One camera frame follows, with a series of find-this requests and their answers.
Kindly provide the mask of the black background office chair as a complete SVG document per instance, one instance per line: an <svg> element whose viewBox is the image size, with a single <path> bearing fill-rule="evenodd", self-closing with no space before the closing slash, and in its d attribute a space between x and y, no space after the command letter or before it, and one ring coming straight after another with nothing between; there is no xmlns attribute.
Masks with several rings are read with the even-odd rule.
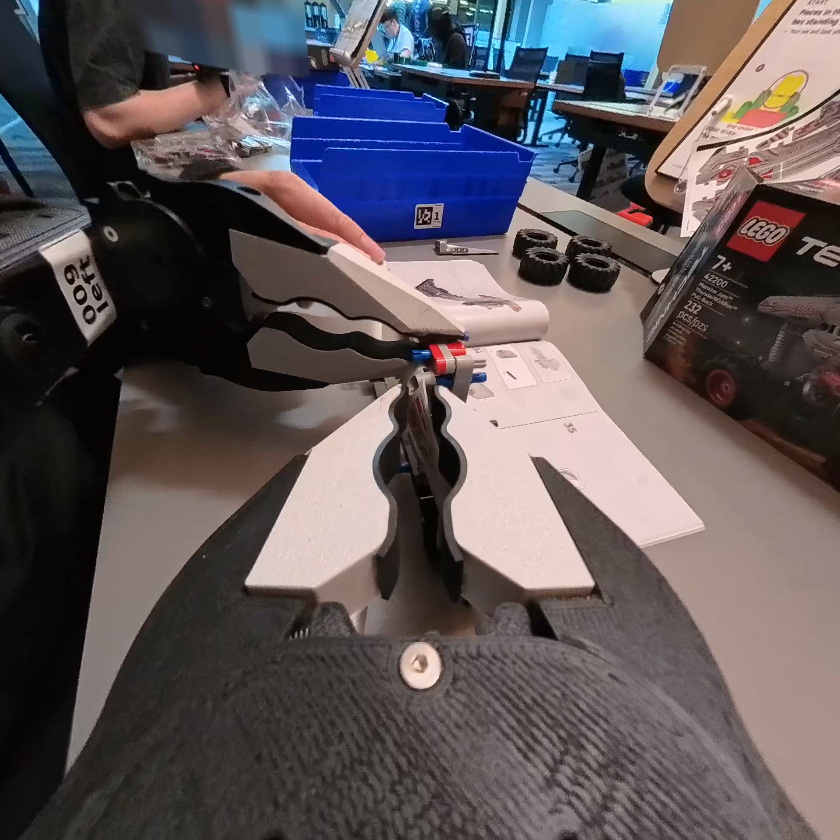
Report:
<svg viewBox="0 0 840 840"><path fill-rule="evenodd" d="M548 56L545 47L522 47L517 45L509 68L504 72L504 78L513 81L526 82L534 85L539 80L543 65Z"/></svg>
<svg viewBox="0 0 840 840"><path fill-rule="evenodd" d="M624 102L623 52L593 50L588 56L575 56L573 84L582 85L581 99L588 102Z"/></svg>

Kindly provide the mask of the dark toy truck box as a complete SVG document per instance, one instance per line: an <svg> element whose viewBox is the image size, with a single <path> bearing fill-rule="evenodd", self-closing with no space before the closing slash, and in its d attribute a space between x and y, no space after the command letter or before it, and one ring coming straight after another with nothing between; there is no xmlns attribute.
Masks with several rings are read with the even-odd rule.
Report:
<svg viewBox="0 0 840 840"><path fill-rule="evenodd" d="M645 359L839 487L838 185L721 200L643 324Z"/></svg>

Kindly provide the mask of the white instruction booklet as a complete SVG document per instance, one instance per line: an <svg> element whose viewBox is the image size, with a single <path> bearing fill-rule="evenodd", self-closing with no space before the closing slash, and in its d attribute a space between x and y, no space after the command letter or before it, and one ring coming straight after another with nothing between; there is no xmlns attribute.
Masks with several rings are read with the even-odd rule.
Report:
<svg viewBox="0 0 840 840"><path fill-rule="evenodd" d="M389 268L462 323L468 353L486 363L486 380L470 386L466 402L506 440L547 459L641 548L705 529L547 340L541 301L504 291L470 259Z"/></svg>

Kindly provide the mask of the wooden background table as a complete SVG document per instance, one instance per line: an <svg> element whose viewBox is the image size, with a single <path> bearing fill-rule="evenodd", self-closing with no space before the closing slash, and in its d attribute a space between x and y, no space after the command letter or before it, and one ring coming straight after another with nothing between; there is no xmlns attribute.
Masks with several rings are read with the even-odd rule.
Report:
<svg viewBox="0 0 840 840"><path fill-rule="evenodd" d="M441 101L455 102L461 119L505 140L519 141L527 124L534 80L497 77L474 70L386 65L361 67L371 88L425 93Z"/></svg>
<svg viewBox="0 0 840 840"><path fill-rule="evenodd" d="M667 112L648 113L628 103L555 99L552 112L567 118L569 136L591 149L585 163L577 197L590 201L607 152L630 154L648 163L678 117Z"/></svg>

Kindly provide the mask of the printed instruction poster board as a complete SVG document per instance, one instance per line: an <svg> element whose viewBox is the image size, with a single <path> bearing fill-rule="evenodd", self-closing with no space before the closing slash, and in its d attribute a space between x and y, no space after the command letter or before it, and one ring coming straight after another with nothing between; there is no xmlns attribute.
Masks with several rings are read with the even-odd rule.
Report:
<svg viewBox="0 0 840 840"><path fill-rule="evenodd" d="M685 238L741 171L838 199L838 1L767 6L666 135L645 188Z"/></svg>

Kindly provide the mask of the grey flat board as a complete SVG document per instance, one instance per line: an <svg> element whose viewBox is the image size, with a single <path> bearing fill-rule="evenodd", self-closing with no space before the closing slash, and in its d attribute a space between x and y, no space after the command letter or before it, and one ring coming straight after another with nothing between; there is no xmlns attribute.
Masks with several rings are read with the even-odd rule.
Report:
<svg viewBox="0 0 840 840"><path fill-rule="evenodd" d="M585 210L568 208L549 211L530 210L530 213L567 233L591 235L610 242L619 251L629 247L630 241L633 240L667 255L678 256L686 245L686 242L680 238L658 234L611 213L599 216Z"/></svg>

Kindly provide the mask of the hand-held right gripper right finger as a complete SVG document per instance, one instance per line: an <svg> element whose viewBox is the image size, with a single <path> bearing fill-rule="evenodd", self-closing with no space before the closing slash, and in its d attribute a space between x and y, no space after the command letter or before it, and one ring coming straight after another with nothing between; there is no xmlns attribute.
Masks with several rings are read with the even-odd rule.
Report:
<svg viewBox="0 0 840 840"><path fill-rule="evenodd" d="M591 595L595 581L544 478L554 470L449 389L434 388L437 556L447 593L502 603Z"/></svg>

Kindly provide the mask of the person's left hand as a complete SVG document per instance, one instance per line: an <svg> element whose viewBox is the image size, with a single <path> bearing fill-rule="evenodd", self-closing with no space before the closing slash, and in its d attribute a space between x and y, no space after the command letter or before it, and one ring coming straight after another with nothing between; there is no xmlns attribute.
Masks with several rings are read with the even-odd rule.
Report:
<svg viewBox="0 0 840 840"><path fill-rule="evenodd" d="M313 233L342 241L376 264L385 262L382 247L298 175L288 171L231 171L218 178L257 190Z"/></svg>

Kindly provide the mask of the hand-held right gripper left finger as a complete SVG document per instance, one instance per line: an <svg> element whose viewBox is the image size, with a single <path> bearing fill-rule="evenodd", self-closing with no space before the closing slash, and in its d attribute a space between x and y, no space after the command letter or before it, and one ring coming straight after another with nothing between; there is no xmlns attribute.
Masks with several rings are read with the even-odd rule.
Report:
<svg viewBox="0 0 840 840"><path fill-rule="evenodd" d="M376 458L396 432L402 394L391 388L307 453L245 579L249 594L345 607L378 596L375 556L393 528Z"/></svg>

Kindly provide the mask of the toy brick truck chassis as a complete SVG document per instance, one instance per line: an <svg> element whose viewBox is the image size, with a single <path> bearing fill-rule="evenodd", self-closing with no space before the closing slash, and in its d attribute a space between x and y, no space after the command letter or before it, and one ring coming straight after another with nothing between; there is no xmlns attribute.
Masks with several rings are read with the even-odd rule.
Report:
<svg viewBox="0 0 840 840"><path fill-rule="evenodd" d="M414 358L417 366L405 372L390 408L394 429L374 455L374 478L390 504L389 535L375 554L375 576L380 592L385 598L389 597L396 586L400 567L400 552L396 545L398 507L389 485L402 471L406 455L421 519L424 554L444 583L449 598L456 602L464 589L466 551L459 547L455 538L454 503L466 482L468 459L449 426L455 417L455 407L466 406L469 387L487 379L481 370L486 364L469 356L462 341L432 344L427 349L415 350ZM439 463L437 469L426 472L416 472L413 453L406 446L405 437L406 384L419 372L433 375L436 381L435 387L429 388L429 402L439 445Z"/></svg>

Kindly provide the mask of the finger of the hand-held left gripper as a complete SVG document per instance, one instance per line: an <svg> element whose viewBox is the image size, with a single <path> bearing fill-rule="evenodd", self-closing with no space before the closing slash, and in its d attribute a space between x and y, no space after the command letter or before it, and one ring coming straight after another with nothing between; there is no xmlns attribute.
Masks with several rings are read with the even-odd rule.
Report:
<svg viewBox="0 0 840 840"><path fill-rule="evenodd" d="M253 368L327 385L404 376L417 366L414 351L406 339L335 332L291 312L271 313L248 341Z"/></svg>
<svg viewBox="0 0 840 840"><path fill-rule="evenodd" d="M315 238L310 244L322 248L313 252L237 230L230 231L229 241L234 266L264 301L314 301L348 320L375 320L409 337L466 334L431 298L351 245Z"/></svg>

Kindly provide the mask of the blue storage bin white label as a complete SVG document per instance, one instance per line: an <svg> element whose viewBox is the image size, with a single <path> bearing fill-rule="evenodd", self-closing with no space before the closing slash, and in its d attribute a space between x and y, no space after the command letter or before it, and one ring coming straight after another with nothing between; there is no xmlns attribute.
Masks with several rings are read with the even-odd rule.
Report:
<svg viewBox="0 0 840 840"><path fill-rule="evenodd" d="M295 117L290 167L377 242L503 235L535 151L466 125Z"/></svg>

